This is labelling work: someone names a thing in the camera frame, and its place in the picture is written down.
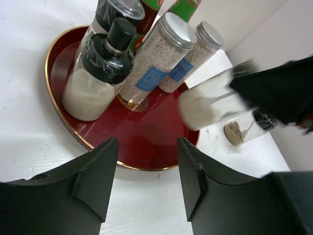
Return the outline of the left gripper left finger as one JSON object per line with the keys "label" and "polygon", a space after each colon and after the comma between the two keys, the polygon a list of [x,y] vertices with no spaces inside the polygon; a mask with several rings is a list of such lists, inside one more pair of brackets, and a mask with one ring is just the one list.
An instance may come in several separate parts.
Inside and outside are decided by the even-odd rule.
{"label": "left gripper left finger", "polygon": [[0,185],[3,235],[97,235],[106,220],[119,143],[93,150],[29,180]]}

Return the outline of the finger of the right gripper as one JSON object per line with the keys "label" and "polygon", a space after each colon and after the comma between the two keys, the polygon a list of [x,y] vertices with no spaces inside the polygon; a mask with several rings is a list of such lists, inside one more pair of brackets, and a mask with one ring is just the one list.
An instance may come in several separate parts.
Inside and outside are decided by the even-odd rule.
{"label": "finger of the right gripper", "polygon": [[234,68],[229,86],[250,110],[260,108],[284,125],[295,124],[305,134],[313,130],[313,58],[291,60],[256,71],[249,60]]}

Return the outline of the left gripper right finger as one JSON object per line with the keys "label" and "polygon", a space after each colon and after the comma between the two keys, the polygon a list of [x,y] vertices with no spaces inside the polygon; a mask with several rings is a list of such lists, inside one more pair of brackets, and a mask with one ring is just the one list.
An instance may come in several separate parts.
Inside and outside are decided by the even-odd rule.
{"label": "left gripper right finger", "polygon": [[196,235],[310,235],[313,174],[271,172],[255,178],[177,141],[187,220]]}

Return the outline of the brown spice grinder black cap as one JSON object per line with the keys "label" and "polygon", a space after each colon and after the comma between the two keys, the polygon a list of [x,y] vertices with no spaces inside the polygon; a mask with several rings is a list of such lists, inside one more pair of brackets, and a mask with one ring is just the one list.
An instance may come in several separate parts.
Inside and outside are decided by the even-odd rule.
{"label": "brown spice grinder black cap", "polygon": [[234,146],[240,146],[274,129],[278,120],[266,114],[262,109],[255,109],[243,114],[224,125],[224,134]]}

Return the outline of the beige spice grinder black cap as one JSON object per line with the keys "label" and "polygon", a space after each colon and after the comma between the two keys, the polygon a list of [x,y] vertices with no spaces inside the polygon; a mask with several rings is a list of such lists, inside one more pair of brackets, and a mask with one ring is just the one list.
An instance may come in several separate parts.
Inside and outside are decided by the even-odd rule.
{"label": "beige spice grinder black cap", "polygon": [[257,71],[256,63],[247,60],[181,93],[178,111],[184,124],[196,131],[250,111],[248,102],[230,88],[230,83]]}

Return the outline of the silver lid white beads jar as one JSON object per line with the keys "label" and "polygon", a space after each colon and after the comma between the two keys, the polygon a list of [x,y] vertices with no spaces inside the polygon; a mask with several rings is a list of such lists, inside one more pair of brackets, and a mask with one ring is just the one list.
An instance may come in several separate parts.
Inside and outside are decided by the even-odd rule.
{"label": "silver lid white beads jar", "polygon": [[174,13],[165,13],[136,52],[134,68],[119,95],[126,102],[139,104],[193,48],[193,29]]}

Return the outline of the ketchup bottle yellow cap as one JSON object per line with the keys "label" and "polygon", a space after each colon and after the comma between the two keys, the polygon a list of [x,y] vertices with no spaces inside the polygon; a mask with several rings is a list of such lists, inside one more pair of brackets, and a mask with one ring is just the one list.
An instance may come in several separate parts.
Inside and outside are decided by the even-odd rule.
{"label": "ketchup bottle yellow cap", "polygon": [[189,22],[201,0],[177,0],[173,5],[167,10],[177,16],[179,16],[185,22]]}
{"label": "ketchup bottle yellow cap", "polygon": [[151,29],[164,0],[140,0],[140,2],[145,10],[145,17],[136,26],[137,34],[130,43],[130,49],[134,55]]}

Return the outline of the white salt grinder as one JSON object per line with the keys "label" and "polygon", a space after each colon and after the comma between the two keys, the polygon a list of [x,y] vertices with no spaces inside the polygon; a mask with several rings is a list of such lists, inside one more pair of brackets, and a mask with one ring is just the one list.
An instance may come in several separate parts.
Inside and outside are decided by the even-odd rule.
{"label": "white salt grinder", "polygon": [[133,25],[138,25],[145,17],[145,10],[142,3],[138,0],[100,0],[95,11],[95,17],[86,30],[74,56],[77,60],[82,52],[86,41],[91,36],[101,33],[108,34],[113,20],[123,17]]}
{"label": "white salt grinder", "polygon": [[108,108],[133,70],[129,44],[135,34],[135,26],[118,17],[108,34],[94,34],[85,42],[62,95],[62,105],[72,117],[94,121]]}

